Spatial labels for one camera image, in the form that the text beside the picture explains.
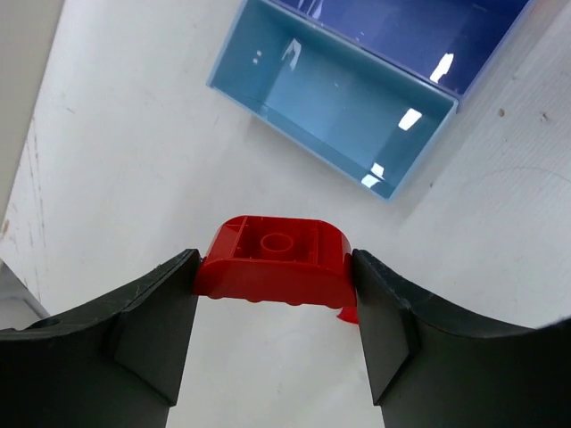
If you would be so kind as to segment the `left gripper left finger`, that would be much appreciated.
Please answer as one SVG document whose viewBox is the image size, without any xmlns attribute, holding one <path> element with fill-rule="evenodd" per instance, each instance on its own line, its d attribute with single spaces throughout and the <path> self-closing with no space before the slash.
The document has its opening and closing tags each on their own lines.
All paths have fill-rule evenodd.
<svg viewBox="0 0 571 428">
<path fill-rule="evenodd" d="M 178 402 L 196 250 L 31 326 L 1 332 L 4 427 L 163 427 Z"/>
</svg>

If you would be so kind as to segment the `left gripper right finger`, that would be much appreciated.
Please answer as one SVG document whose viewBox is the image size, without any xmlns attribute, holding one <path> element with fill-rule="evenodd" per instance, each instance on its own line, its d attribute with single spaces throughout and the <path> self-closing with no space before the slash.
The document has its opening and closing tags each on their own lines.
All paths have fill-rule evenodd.
<svg viewBox="0 0 571 428">
<path fill-rule="evenodd" d="M 512 325 L 352 254 L 372 399 L 387 427 L 567 427 L 570 323 Z"/>
</svg>

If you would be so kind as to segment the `small red lego piece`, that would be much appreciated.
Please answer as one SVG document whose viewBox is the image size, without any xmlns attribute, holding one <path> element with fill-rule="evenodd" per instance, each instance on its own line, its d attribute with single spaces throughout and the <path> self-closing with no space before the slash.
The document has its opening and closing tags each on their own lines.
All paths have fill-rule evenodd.
<svg viewBox="0 0 571 428">
<path fill-rule="evenodd" d="M 353 325 L 359 323 L 358 312 L 355 307 L 344 307 L 336 316 L 338 319 Z"/>
</svg>

